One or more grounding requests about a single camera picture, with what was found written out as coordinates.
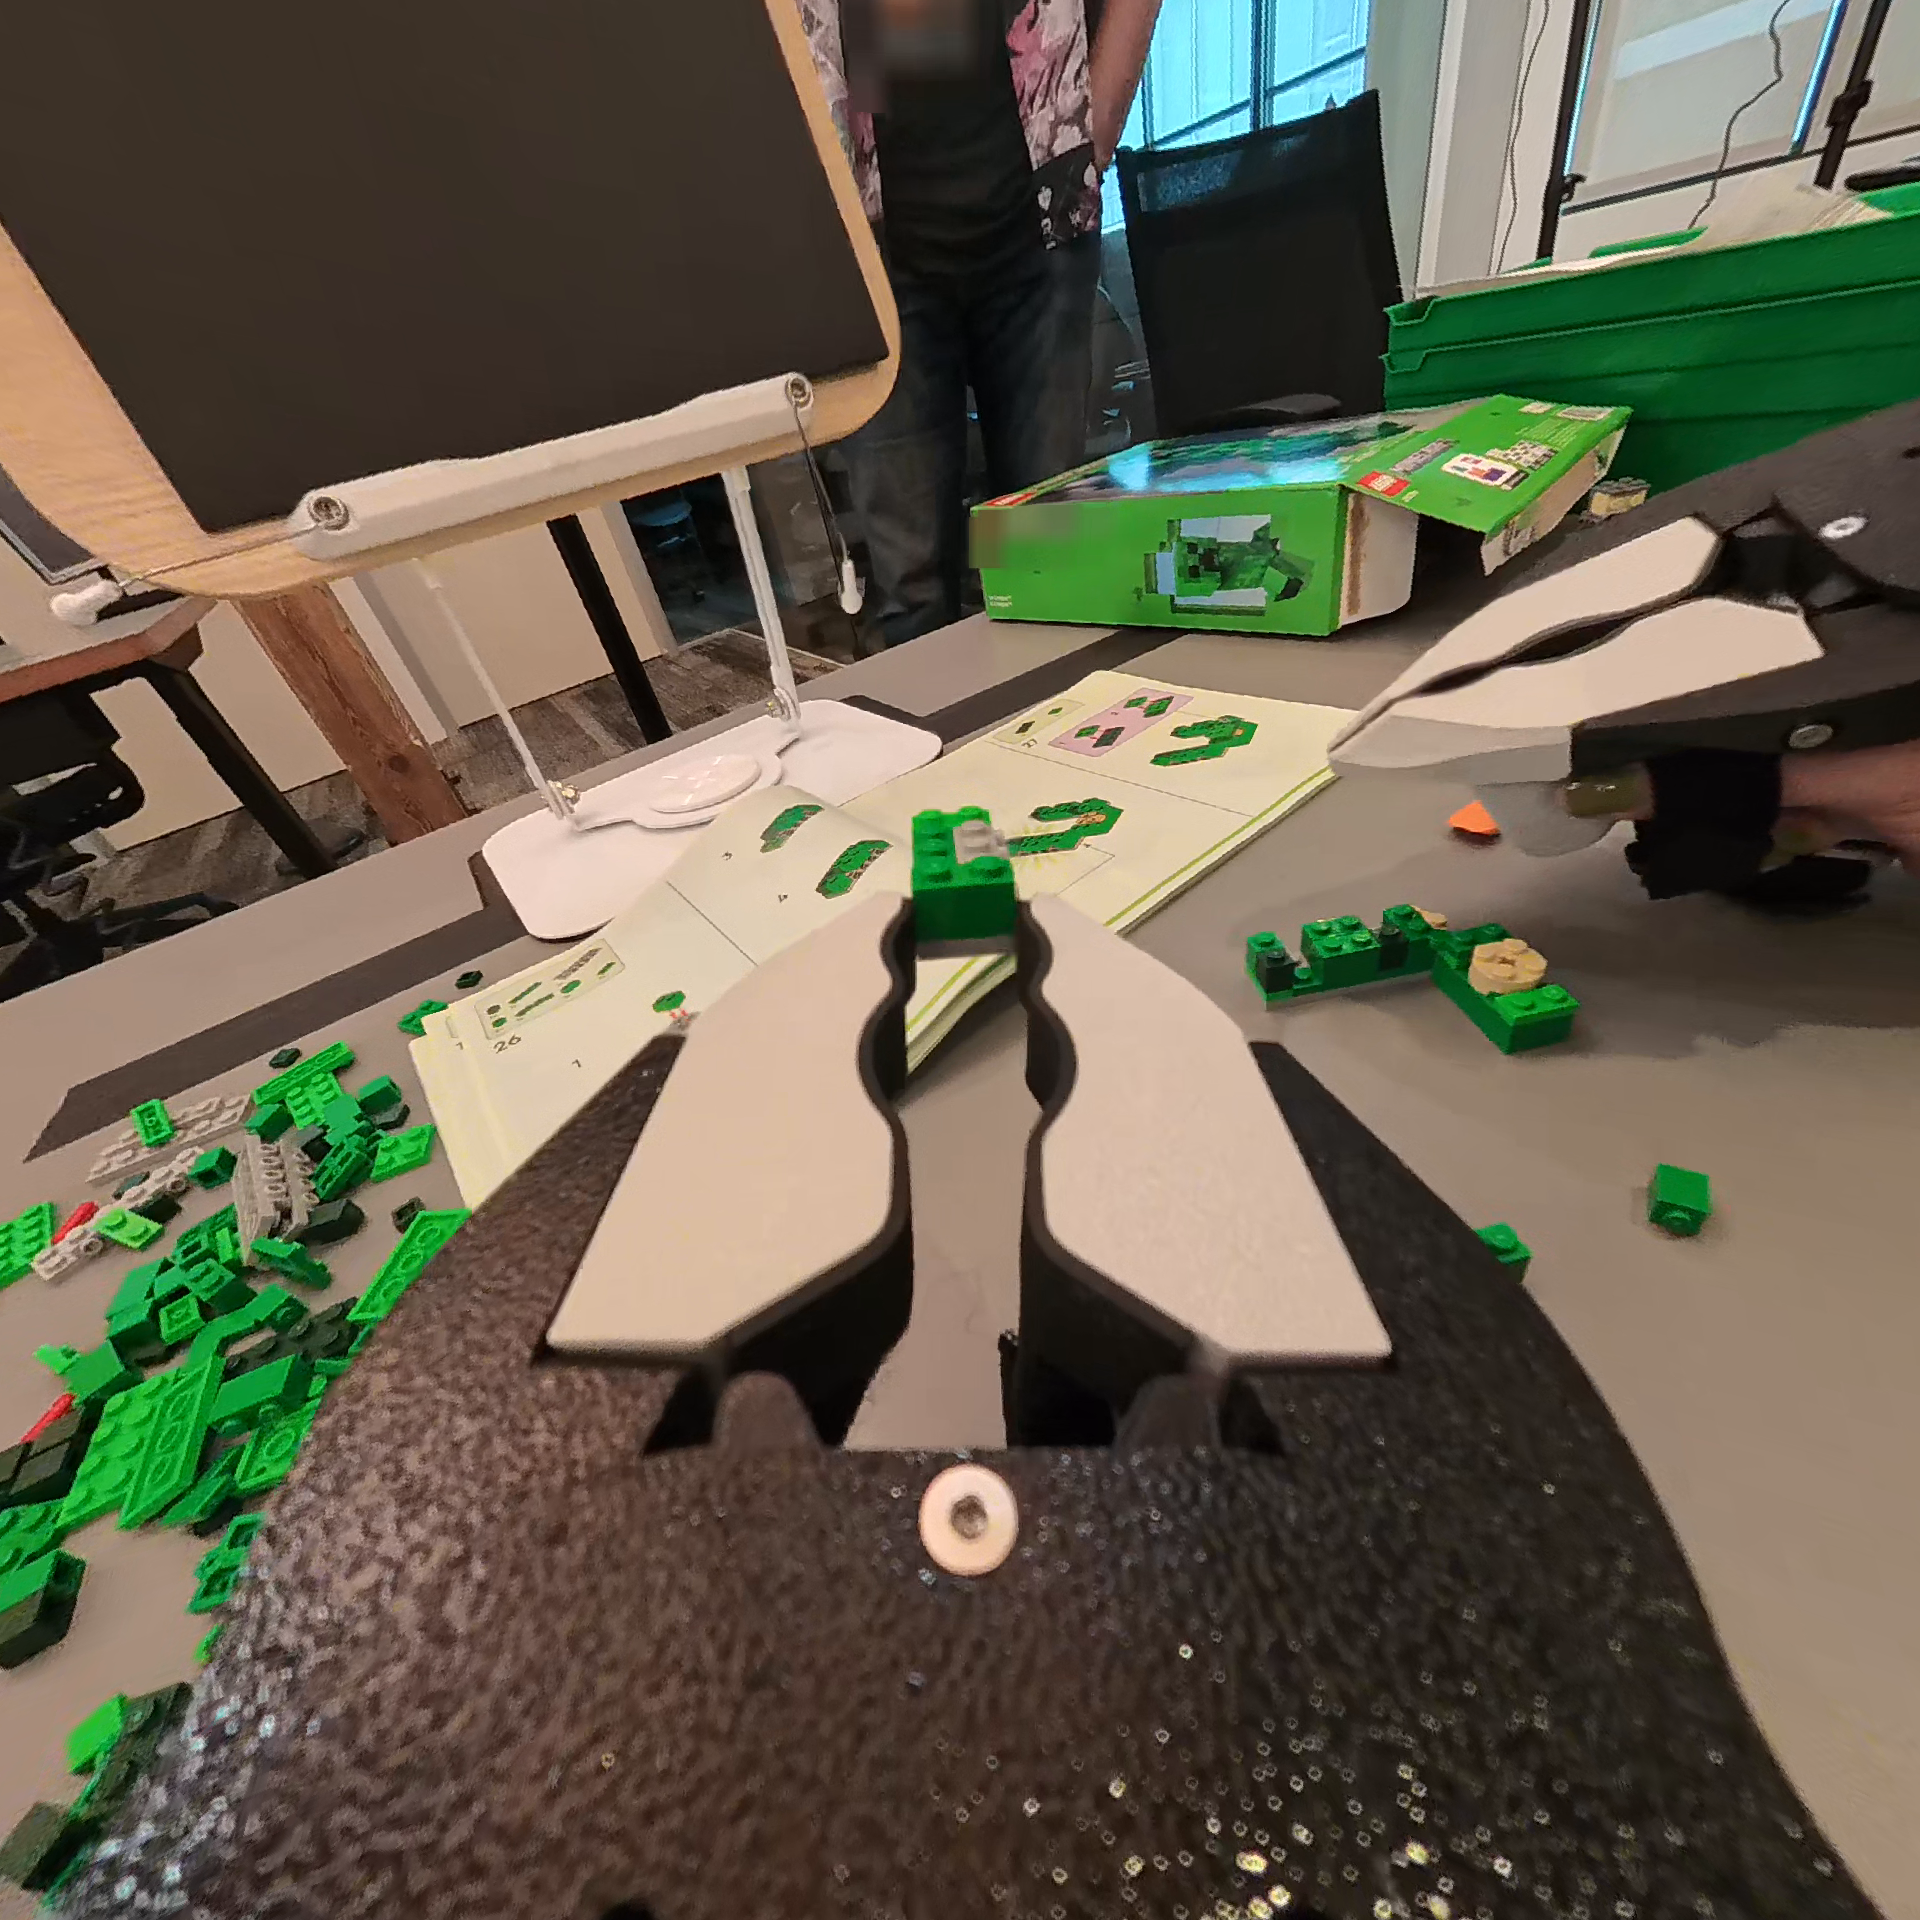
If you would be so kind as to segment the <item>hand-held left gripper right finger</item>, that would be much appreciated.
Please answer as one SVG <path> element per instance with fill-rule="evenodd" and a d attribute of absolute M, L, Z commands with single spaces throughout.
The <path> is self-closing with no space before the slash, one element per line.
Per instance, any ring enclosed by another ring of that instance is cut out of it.
<path fill-rule="evenodd" d="M 1024 908 L 1024 1287 L 1084 1378 L 1377 1367 L 1390 1333 L 1252 1043 L 1068 901 Z"/>

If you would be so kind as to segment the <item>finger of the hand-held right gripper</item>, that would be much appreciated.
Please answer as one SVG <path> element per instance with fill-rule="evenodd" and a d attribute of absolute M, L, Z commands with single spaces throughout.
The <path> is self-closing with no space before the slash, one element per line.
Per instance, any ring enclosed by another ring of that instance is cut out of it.
<path fill-rule="evenodd" d="M 1808 619 L 1788 609 L 1694 597 L 1604 615 L 1597 636 L 1576 637 L 1567 615 L 1550 619 L 1518 592 L 1457 623 L 1327 757 L 1341 777 L 1470 788 L 1516 848 L 1559 858 L 1606 834 L 1564 802 L 1578 727 L 1817 659 Z"/>
<path fill-rule="evenodd" d="M 1354 749 L 1359 735 L 1393 705 L 1434 690 L 1447 679 L 1516 664 L 1537 640 L 1613 624 L 1686 599 L 1709 579 L 1720 532 L 1702 519 L 1678 519 L 1608 547 L 1477 609 L 1390 681 L 1334 735 L 1332 754 Z"/>

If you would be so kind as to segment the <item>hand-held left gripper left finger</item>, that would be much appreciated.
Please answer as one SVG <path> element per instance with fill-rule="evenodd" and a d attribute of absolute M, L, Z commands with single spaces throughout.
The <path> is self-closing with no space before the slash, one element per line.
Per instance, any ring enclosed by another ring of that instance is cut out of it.
<path fill-rule="evenodd" d="M 700 1363 L 792 1328 L 909 1225 L 905 1007 L 913 909 L 876 893 L 700 1012 L 544 1344 Z"/>

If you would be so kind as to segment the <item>green grey brick assembly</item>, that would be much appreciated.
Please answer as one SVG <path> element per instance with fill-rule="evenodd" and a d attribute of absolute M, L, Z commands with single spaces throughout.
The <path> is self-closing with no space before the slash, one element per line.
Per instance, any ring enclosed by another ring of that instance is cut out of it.
<path fill-rule="evenodd" d="M 909 826 L 909 899 L 920 954 L 1009 952 L 1018 899 L 1009 848 L 982 807 L 920 809 Z"/>

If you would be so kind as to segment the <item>grey desk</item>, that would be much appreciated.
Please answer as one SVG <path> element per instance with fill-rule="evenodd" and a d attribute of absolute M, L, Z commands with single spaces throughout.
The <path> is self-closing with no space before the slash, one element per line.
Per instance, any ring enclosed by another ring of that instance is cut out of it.
<path fill-rule="evenodd" d="M 1768 920 L 1648 904 L 1616 842 L 1470 848 L 1421 785 L 1332 785 L 1141 925 L 1252 1039 L 1292 1049 L 1470 1225 L 1511 1223 L 1526 1292 L 1610 1404 L 1681 1538 L 1740 1684 L 1885 1915 L 1916 1915 L 1916 889 Z M 482 905 L 494 817 L 373 856 L 5 1007 L 5 1216 L 70 1209 L 100 1127 L 39 1152 L 69 1093 L 197 1085 L 124 1072 Z M 1581 999 L 1576 1044 L 1496 1056 L 1421 988 L 1262 1009 L 1241 943 L 1416 904 L 1500 922 Z M 854 1445 L 998 1442 L 992 1339 L 1017 1308 L 1032 1114 L 1017 1003 L 980 1001 L 905 1098 L 913 1323 Z M 1644 1218 L 1656 1161 L 1711 1178 L 1696 1239 Z M 69 1640 L 5 1671 L 5 1831 L 66 1800 L 64 1738 L 108 1695 L 192 1671 L 192 1537 L 78 1544 Z"/>

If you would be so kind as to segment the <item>person's right hand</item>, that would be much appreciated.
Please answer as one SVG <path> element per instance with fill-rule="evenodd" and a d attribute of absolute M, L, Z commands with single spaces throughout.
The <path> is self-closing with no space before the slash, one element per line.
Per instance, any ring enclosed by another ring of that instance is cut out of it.
<path fill-rule="evenodd" d="M 1918 871 L 1916 739 L 1855 753 L 1670 754 L 1566 779 L 1559 800 L 1576 821 L 1663 826 L 1717 811 L 1766 828 L 1780 852 L 1872 844 Z"/>

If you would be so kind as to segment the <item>green tan brick assembly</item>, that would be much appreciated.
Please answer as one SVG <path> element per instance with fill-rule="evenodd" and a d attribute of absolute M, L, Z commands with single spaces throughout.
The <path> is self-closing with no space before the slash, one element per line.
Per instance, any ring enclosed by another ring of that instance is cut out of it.
<path fill-rule="evenodd" d="M 1358 917 L 1308 922 L 1297 949 L 1276 930 L 1246 938 L 1242 972 L 1263 1007 L 1426 981 L 1503 1056 L 1573 1039 L 1578 999 L 1548 976 L 1545 956 L 1502 923 L 1454 928 L 1414 904 L 1369 925 Z"/>

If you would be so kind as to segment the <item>white board stand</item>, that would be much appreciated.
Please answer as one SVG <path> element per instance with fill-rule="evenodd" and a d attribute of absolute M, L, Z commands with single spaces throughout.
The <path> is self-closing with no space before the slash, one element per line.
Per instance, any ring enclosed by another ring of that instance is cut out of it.
<path fill-rule="evenodd" d="M 846 802 L 932 764 L 944 745 L 916 722 L 841 701 L 806 701 L 792 676 L 744 466 L 721 472 L 775 679 L 764 713 L 586 788 L 544 776 L 478 653 L 469 664 L 527 776 L 538 811 L 494 833 L 482 852 L 522 930 L 581 939 L 660 877 L 729 804 L 777 785 Z"/>

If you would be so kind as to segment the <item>black tripod stand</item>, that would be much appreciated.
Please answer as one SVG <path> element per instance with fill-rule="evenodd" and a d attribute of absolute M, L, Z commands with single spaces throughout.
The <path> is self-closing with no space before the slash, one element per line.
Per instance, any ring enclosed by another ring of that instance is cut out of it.
<path fill-rule="evenodd" d="M 1842 3 L 1817 71 L 1813 184 L 1836 185 L 1857 152 L 1918 131 L 1918 5 Z"/>
<path fill-rule="evenodd" d="M 1567 48 L 1551 113 L 1551 141 L 1542 181 L 1533 265 L 1551 261 L 1560 221 L 1581 185 L 1581 173 L 1576 171 L 1576 116 L 1593 66 L 1597 15 L 1599 3 L 1567 3 Z"/>

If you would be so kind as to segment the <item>green cardboard box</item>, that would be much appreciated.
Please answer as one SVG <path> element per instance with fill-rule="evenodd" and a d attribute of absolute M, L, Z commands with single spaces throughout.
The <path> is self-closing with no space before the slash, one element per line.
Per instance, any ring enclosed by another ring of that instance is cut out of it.
<path fill-rule="evenodd" d="M 990 617 L 1326 640 L 1421 553 L 1493 573 L 1606 477 L 1622 405 L 1488 395 L 1157 439 L 970 509 Z"/>

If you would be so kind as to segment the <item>white tethered peg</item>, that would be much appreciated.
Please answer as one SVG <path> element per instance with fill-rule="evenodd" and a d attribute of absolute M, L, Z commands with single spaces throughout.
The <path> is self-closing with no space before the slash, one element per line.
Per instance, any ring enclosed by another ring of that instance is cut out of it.
<path fill-rule="evenodd" d="M 278 553 L 281 549 L 289 549 L 298 553 L 298 539 L 319 531 L 321 529 L 310 517 L 294 515 L 281 524 L 269 524 L 263 536 L 252 536 L 216 556 L 206 553 L 192 561 L 169 561 L 154 568 L 140 568 L 127 577 L 103 562 L 84 585 L 69 585 L 54 592 L 49 599 L 49 612 L 56 623 L 76 632 L 90 632 L 120 617 L 144 617 L 154 609 L 177 602 L 183 597 L 181 588 L 184 573 L 189 572 L 261 551 Z"/>
<path fill-rule="evenodd" d="M 848 538 L 842 536 L 841 524 L 837 519 L 824 483 L 824 468 L 821 466 L 808 439 L 808 413 L 814 403 L 814 388 L 808 379 L 802 373 L 790 373 L 784 379 L 784 399 L 792 416 L 794 432 L 800 434 L 800 458 L 805 463 L 815 512 L 821 517 L 823 536 L 832 553 L 837 603 L 848 617 L 857 617 L 864 609 L 864 585 L 860 581 Z"/>

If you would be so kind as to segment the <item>pile of green bricks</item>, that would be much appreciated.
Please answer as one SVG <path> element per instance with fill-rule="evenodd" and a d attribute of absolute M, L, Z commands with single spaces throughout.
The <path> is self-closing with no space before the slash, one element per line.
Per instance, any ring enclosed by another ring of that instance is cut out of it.
<path fill-rule="evenodd" d="M 327 1393 L 376 1321 L 464 1220 L 396 1195 L 391 1244 L 338 1292 L 341 1251 L 368 1232 L 366 1194 L 432 1170 L 440 1127 L 424 1084 L 373 1072 L 330 1040 L 278 1048 L 255 1089 L 152 1095 L 111 1111 L 70 1209 L 5 1220 L 5 1285 L 111 1274 L 100 1333 L 46 1343 L 54 1387 L 5 1436 L 5 1684 L 97 1625 L 108 1538 L 177 1538 L 189 1572 L 157 1586 L 197 1631 L 189 1669 L 113 1687 L 62 1731 L 62 1788 L 5 1823 L 5 1915 L 52 1915 L 152 1777 L 246 1585 L 263 1504 L 292 1473 Z"/>

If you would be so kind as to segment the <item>wooden side table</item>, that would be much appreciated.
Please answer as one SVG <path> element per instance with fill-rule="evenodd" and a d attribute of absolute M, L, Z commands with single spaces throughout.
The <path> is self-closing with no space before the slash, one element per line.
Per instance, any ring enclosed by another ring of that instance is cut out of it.
<path fill-rule="evenodd" d="M 278 868 L 303 881 L 333 874 L 341 852 L 357 848 L 353 833 L 336 847 L 319 839 L 194 676 L 204 656 L 200 623 L 209 610 L 212 602 L 184 597 L 165 609 L 140 609 L 130 617 L 109 619 L 62 652 L 5 660 L 1 705 L 41 696 L 72 705 L 124 681 L 148 683 L 212 776 L 274 842 Z"/>

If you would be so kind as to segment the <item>dark monitor screen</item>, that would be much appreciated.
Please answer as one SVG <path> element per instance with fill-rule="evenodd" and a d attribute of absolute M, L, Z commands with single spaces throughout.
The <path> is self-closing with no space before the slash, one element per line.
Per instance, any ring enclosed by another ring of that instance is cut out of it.
<path fill-rule="evenodd" d="M 46 519 L 1 466 L 1 538 L 49 588 L 82 583 L 108 572 L 89 549 Z"/>

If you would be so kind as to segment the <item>wood-framed black board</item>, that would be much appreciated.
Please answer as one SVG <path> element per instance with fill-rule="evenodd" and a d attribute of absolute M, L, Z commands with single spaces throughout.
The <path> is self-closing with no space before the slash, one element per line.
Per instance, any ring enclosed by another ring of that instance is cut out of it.
<path fill-rule="evenodd" d="M 792 5 L 5 5 L 5 472 L 237 599 L 864 426 Z"/>

